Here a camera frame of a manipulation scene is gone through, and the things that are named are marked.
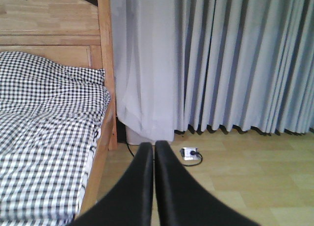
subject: wooden headboard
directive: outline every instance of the wooden headboard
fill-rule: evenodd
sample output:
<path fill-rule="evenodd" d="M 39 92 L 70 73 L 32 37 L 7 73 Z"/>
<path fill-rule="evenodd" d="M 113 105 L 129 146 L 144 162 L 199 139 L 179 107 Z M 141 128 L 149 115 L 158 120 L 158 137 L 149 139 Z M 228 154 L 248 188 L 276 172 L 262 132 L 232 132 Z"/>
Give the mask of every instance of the wooden headboard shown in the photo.
<path fill-rule="evenodd" d="M 0 0 L 0 52 L 22 51 L 57 63 L 104 68 L 111 101 L 81 213 L 96 200 L 106 150 L 116 147 L 110 0 Z"/>

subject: curtain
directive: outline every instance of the curtain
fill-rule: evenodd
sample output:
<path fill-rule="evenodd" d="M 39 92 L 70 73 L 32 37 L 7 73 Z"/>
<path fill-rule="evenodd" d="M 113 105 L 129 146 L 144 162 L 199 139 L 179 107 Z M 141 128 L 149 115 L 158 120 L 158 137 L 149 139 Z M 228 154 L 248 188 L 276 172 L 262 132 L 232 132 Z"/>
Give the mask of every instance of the curtain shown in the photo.
<path fill-rule="evenodd" d="M 142 141 L 172 140 L 176 129 L 173 3 L 111 0 L 117 115 Z"/>
<path fill-rule="evenodd" d="M 144 138 L 314 127 L 314 0 L 114 0 L 113 32 L 118 117 Z"/>

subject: black cable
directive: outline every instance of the black cable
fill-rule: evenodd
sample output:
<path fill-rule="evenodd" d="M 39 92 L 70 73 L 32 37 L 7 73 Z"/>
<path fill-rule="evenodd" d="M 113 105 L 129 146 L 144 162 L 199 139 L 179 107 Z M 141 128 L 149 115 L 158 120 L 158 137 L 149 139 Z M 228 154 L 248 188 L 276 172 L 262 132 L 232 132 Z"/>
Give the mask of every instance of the black cable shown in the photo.
<path fill-rule="evenodd" d="M 133 154 L 133 152 L 132 152 L 132 150 L 131 150 L 131 148 L 130 148 L 130 145 L 128 144 L 127 141 L 126 141 L 126 145 L 127 145 L 127 147 L 128 147 L 129 152 L 131 153 L 132 157 L 134 157 L 134 154 Z"/>
<path fill-rule="evenodd" d="M 196 151 L 191 151 L 191 155 L 196 155 L 196 156 L 198 156 L 198 157 L 200 158 L 200 162 L 195 163 L 195 164 L 191 164 L 191 165 L 187 165 L 187 164 L 182 164 L 182 165 L 187 166 L 187 167 L 191 167 L 191 166 L 198 166 L 199 164 L 202 163 L 202 161 L 203 161 L 203 156 L 202 156 L 201 153 L 196 152 Z"/>

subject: black and white gingham fabric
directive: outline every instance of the black and white gingham fabric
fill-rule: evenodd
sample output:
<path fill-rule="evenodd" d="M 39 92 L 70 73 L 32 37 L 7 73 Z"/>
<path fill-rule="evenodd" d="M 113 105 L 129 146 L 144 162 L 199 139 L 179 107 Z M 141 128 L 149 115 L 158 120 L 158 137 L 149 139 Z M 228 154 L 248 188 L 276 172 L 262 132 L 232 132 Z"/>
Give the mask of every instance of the black and white gingham fabric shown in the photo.
<path fill-rule="evenodd" d="M 65 225 L 110 97 L 104 71 L 0 53 L 0 225 Z"/>

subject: wooden floor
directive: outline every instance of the wooden floor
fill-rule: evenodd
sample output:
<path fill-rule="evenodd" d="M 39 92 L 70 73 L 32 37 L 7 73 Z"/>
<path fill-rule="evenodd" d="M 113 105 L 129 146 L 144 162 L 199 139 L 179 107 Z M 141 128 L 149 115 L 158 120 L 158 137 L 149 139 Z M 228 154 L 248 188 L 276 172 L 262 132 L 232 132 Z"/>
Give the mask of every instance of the wooden floor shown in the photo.
<path fill-rule="evenodd" d="M 204 161 L 188 171 L 210 193 L 261 225 L 314 225 L 313 133 L 263 136 L 253 130 L 244 134 L 218 130 L 199 135 L 188 131 L 176 135 L 171 146 L 180 160 L 182 147 L 199 148 Z M 131 160 L 125 144 L 109 152 L 99 198 Z M 155 201 L 152 226 L 158 225 Z"/>

